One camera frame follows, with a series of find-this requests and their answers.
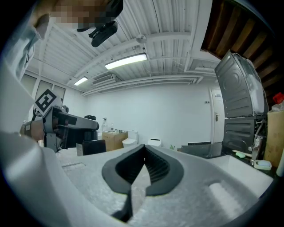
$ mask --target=door handle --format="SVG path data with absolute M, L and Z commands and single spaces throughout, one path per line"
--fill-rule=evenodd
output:
M 215 120 L 218 121 L 218 116 L 221 116 L 220 114 L 218 114 L 218 112 L 215 112 Z

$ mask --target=person's arm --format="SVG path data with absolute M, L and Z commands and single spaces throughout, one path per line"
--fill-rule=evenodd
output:
M 39 0 L 32 12 L 29 23 L 34 27 L 38 27 L 40 18 L 50 14 L 58 2 L 60 0 Z
M 26 135 L 35 141 L 44 139 L 43 121 L 29 121 L 22 125 L 20 129 L 21 135 Z

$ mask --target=pipe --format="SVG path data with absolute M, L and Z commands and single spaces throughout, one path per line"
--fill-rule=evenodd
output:
M 147 69 L 146 69 L 146 71 L 147 71 L 148 74 L 155 74 L 155 73 L 176 73 L 176 72 L 174 72 L 174 71 L 151 72 L 151 71 L 149 71 L 149 70 L 147 70 Z M 109 72 L 113 72 L 113 74 L 116 75 L 115 70 L 112 69 L 112 70 L 107 70 L 107 71 L 105 71 L 105 72 L 102 72 L 102 73 L 99 73 L 99 74 L 97 74 L 97 75 L 94 75 L 94 76 L 90 77 L 89 80 L 94 79 L 94 78 L 96 78 L 96 77 L 98 77 L 98 76 L 100 76 L 100 75 L 102 75 L 102 74 L 107 74 L 107 73 L 109 73 Z M 201 74 L 206 74 L 206 75 L 204 75 L 204 76 L 208 76 L 208 77 L 216 77 L 216 74 L 215 74 L 214 72 L 200 71 L 200 70 L 190 70 L 189 72 L 190 72 L 190 73 L 197 73 L 197 74 L 199 74 L 199 73 L 201 73 Z
M 99 83 L 95 83 L 92 87 L 97 88 L 97 87 L 112 84 L 112 83 L 115 83 L 115 82 L 116 82 L 115 79 L 108 79 L 108 80 L 105 80 L 105 81 L 102 81 L 102 82 L 99 82 Z
M 192 78 L 192 77 L 177 77 L 177 78 L 173 78 L 173 77 L 170 77 L 170 78 L 165 78 L 165 79 L 159 79 L 159 78 L 163 78 L 165 76 L 157 76 L 157 77 L 152 77 L 152 78 L 140 78 L 139 80 L 136 80 L 136 81 L 133 81 L 131 80 L 131 82 L 129 81 L 125 81 L 125 82 L 119 82 L 119 83 L 115 83 L 115 84 L 111 84 L 111 85 L 107 85 L 107 86 L 103 86 L 103 87 L 100 87 L 98 89 L 93 89 L 92 91 L 89 91 L 89 92 L 85 92 L 83 93 L 83 95 L 90 95 L 94 92 L 99 92 L 99 91 L 102 91 L 102 90 L 108 90 L 108 89 L 112 89 L 112 88 L 117 88 L 117 87 L 121 87 L 121 86 L 127 86 L 127 85 L 134 85 L 134 84 L 140 84 L 140 83 L 146 83 L 146 82 L 154 82 L 154 81 L 174 81 L 174 80 L 192 80 L 192 79 L 196 79 L 196 78 Z M 199 83 L 203 77 L 198 77 L 198 82 Z
M 192 52 L 192 50 L 190 50 L 187 54 L 184 72 L 187 72 L 187 68 L 188 68 L 188 65 L 189 65 L 190 58 L 191 58 L 191 52 Z
M 203 79 L 203 76 L 189 76 L 189 75 L 165 75 L 165 76 L 152 76 L 152 77 L 146 77 L 146 78 L 137 78 L 137 79 L 132 79 L 132 80 L 127 80 L 127 81 L 121 81 L 121 82 L 118 82 L 118 83 L 115 83 L 115 84 L 110 84 L 110 85 L 105 85 L 105 86 L 102 86 L 102 87 L 99 87 L 99 88 L 95 88 L 95 89 L 92 89 L 90 91 L 87 91 L 85 93 L 83 93 L 83 95 L 87 95 L 87 94 L 91 94 L 93 92 L 96 92 L 98 90 L 101 90 L 101 89 L 104 89 L 104 88 L 116 88 L 116 87 L 119 87 L 119 86 L 123 86 L 125 84 L 128 84 L 128 85 L 131 85 L 131 84 L 137 84 L 138 82 L 140 81 L 145 81 L 145 80 L 150 80 L 152 81 L 153 79 L 160 79 L 160 78 L 176 78 L 176 79 L 182 79 L 182 78 L 199 78 L 199 82 L 201 81 L 200 78 Z
M 164 58 L 151 58 L 148 59 L 148 61 L 154 61 L 154 60 L 171 60 L 171 59 L 186 59 L 186 57 L 164 57 Z
M 181 84 L 181 83 L 188 84 L 188 82 L 160 82 L 160 83 L 148 83 L 148 84 L 137 85 L 137 86 L 133 86 L 133 87 L 124 87 L 124 88 L 117 89 L 117 90 L 110 90 L 110 91 L 106 91 L 106 92 L 103 92 L 103 93 L 95 93 L 95 94 L 92 94 L 92 95 L 105 94 L 105 93 L 110 93 L 110 92 L 115 92 L 115 91 L 130 89 L 130 88 L 136 88 L 136 87 L 143 87 L 143 86 L 150 86 L 150 85 L 157 85 L 157 84 L 173 84 L 173 83 L 174 83 L 174 84 Z

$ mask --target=ceiling beam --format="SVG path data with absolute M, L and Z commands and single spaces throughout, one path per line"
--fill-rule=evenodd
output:
M 151 73 L 176 73 L 176 72 L 162 71 L 162 72 L 151 72 Z M 208 72 L 208 71 L 201 71 L 201 70 L 189 70 L 187 71 L 187 73 L 196 73 L 196 74 L 203 74 L 204 76 L 216 77 L 215 72 Z
M 156 42 L 159 40 L 173 40 L 173 39 L 190 39 L 190 32 L 164 32 L 164 33 L 157 33 L 157 34 L 152 34 L 152 35 L 146 35 L 147 42 Z M 125 49 L 141 45 L 139 42 L 137 42 L 136 38 L 131 39 L 129 41 L 123 42 L 120 45 L 117 45 L 99 56 L 95 57 L 92 59 L 90 62 L 88 62 L 86 65 L 84 65 L 81 69 L 78 70 L 78 72 L 75 74 L 76 78 L 79 78 L 80 75 L 85 73 L 88 69 L 92 68 L 95 66 L 97 63 L 105 60 L 112 54 L 116 54 L 120 51 L 123 51 Z
M 122 87 L 120 89 L 115 89 L 115 90 L 109 90 L 109 91 L 106 91 L 106 92 L 103 92 L 104 94 L 105 93 L 110 93 L 110 92 L 115 92 L 115 91 L 120 91 L 120 90 L 126 90 L 126 89 L 133 89 L 133 88 L 137 88 L 137 87 L 144 87 L 144 86 L 151 86 L 151 85 L 159 85 L 159 84 L 189 84 L 188 82 L 183 82 L 183 81 L 177 81 L 177 82 L 159 82 L 159 83 L 147 83 L 147 84 L 143 84 L 143 85 L 135 85 L 135 86 L 130 86 L 130 87 Z
M 116 88 L 116 87 L 121 87 L 121 86 L 125 86 L 125 85 L 134 85 L 134 84 L 138 84 L 138 83 L 145 83 L 145 82 L 149 82 L 149 81 L 154 81 L 154 80 L 163 80 L 163 79 L 168 79 L 168 80 L 189 80 L 189 79 L 198 79 L 197 83 L 199 83 L 202 79 L 203 76 L 202 75 L 164 75 L 164 76 L 152 76 L 152 77 L 143 77 L 143 78 L 136 78 L 136 79 L 132 79 L 132 80 L 127 80 L 127 81 L 121 81 L 121 82 L 117 82 L 117 83 L 113 83 L 113 84 L 108 84 L 108 85 L 104 85 L 101 87 L 97 87 L 94 89 L 91 89 L 89 91 L 84 92 L 82 95 L 90 95 L 94 92 L 98 92 L 101 90 L 106 90 L 106 89 L 112 89 L 112 88 Z
M 40 47 L 39 47 L 39 59 L 41 62 L 39 62 L 39 75 L 41 75 L 43 71 L 43 59 L 44 59 L 44 54 L 47 46 L 47 41 L 50 35 L 50 32 L 55 24 L 55 18 L 50 18 L 49 19 L 49 24 L 45 33 L 45 39 L 41 41 Z
M 148 61 L 157 61 L 157 60 L 163 60 L 163 59 L 165 59 L 165 60 L 168 60 L 168 59 L 186 59 L 186 57 L 176 57 L 176 56 L 172 56 L 172 57 L 157 57 L 157 58 L 151 58 L 151 59 L 148 59 Z M 210 73 L 210 72 L 208 72 L 208 71 L 202 71 L 202 72 L 200 72 L 200 70 L 197 70 L 197 71 L 189 71 L 190 73 L 192 73 L 192 72 L 196 72 L 196 73 L 203 73 L 203 74 L 212 74 L 212 75 L 215 75 L 215 73 L 213 74 L 213 73 Z M 94 79 L 94 78 L 96 78 L 96 77 L 98 77 L 98 76 L 100 76 L 100 75 L 103 75 L 103 74 L 107 74 L 107 73 L 110 73 L 110 74 L 117 74 L 117 72 L 115 71 L 115 68 L 114 69 L 110 69 L 110 70 L 106 70 L 106 71 L 104 71 L 104 72 L 101 72 L 101 73 L 99 73 L 99 74 L 96 74 L 96 75 L 94 75 L 94 76 L 91 76 L 91 77 L 88 77 L 88 79 L 89 80 L 91 80 L 91 79 Z
M 199 0 L 195 5 L 195 7 L 196 7 L 195 8 L 196 12 L 198 12 L 196 14 L 195 33 L 193 34 L 192 46 L 188 51 L 184 72 L 187 72 L 187 69 L 190 68 L 193 59 L 200 59 L 200 60 L 213 61 L 213 62 L 220 61 L 212 54 L 210 53 L 204 54 L 202 51 L 200 51 L 210 18 L 212 0 Z

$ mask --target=metal sheet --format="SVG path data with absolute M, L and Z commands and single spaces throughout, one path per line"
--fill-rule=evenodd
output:
M 253 115 L 249 88 L 230 51 L 217 65 L 215 72 L 223 96 L 225 117 Z
M 249 146 L 253 145 L 256 120 L 263 116 L 251 116 L 225 119 L 223 145 L 232 150 L 245 153 L 249 152 Z
M 55 23 L 50 34 L 46 37 L 46 48 L 44 50 L 43 61 L 59 70 L 52 70 L 51 67 L 43 64 L 42 75 L 50 77 L 59 82 L 68 82 L 70 78 L 88 62 L 96 56 L 102 54 L 115 46 L 131 39 L 135 39 L 138 34 L 151 35 L 162 32 L 191 32 L 194 21 L 192 14 L 193 0 L 125 0 L 124 9 L 116 19 L 118 22 L 118 32 L 106 40 L 101 46 L 95 48 L 91 45 L 88 34 L 90 29 L 83 33 L 78 33 L 75 29 L 67 28 L 59 23 Z M 104 65 L 111 59 L 123 56 L 146 52 L 149 58 L 164 57 L 186 57 L 189 49 L 188 40 L 164 40 L 153 43 L 142 44 L 131 47 L 115 55 L 108 56 L 98 65 L 90 68 L 88 73 L 80 75 L 88 78 L 100 78 L 114 73 L 121 80 L 141 78 L 151 75 L 171 75 L 180 74 L 184 70 L 185 59 L 159 59 L 145 63 L 137 63 L 131 66 L 120 67 L 108 71 Z M 39 59 L 40 42 L 35 46 L 35 58 Z M 38 62 L 28 69 L 38 71 Z

